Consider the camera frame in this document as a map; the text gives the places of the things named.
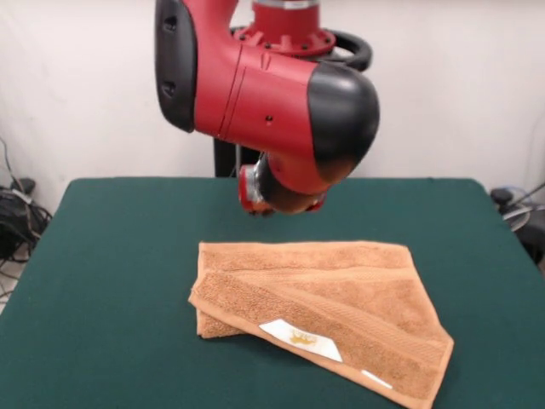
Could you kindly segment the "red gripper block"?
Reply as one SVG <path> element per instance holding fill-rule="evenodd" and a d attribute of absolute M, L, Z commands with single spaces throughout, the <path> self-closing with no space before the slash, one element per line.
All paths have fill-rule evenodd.
<path fill-rule="evenodd" d="M 277 180 L 268 164 L 254 164 L 244 165 L 239 172 L 238 198 L 251 215 L 294 215 L 319 210 L 325 194 L 294 192 Z"/>

